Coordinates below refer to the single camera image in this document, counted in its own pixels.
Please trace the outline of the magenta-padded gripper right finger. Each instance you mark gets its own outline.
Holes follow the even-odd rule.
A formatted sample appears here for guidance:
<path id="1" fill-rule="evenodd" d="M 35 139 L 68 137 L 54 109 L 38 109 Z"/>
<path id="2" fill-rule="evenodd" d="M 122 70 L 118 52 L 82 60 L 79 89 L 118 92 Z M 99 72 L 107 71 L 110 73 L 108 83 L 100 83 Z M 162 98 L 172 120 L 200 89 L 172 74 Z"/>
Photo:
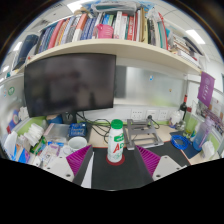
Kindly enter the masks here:
<path id="1" fill-rule="evenodd" d="M 159 156 L 138 145 L 135 146 L 134 155 L 145 185 L 182 169 L 182 167 L 168 155 Z"/>

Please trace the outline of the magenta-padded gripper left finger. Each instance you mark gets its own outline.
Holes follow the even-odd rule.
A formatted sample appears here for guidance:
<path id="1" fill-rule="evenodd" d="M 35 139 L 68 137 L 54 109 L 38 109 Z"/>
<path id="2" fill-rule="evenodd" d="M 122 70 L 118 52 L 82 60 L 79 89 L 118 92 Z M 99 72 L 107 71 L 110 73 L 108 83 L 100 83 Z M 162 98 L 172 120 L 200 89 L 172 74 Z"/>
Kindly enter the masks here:
<path id="1" fill-rule="evenodd" d="M 45 170 L 81 187 L 92 185 L 94 152 L 91 145 L 67 157 L 57 157 Z"/>

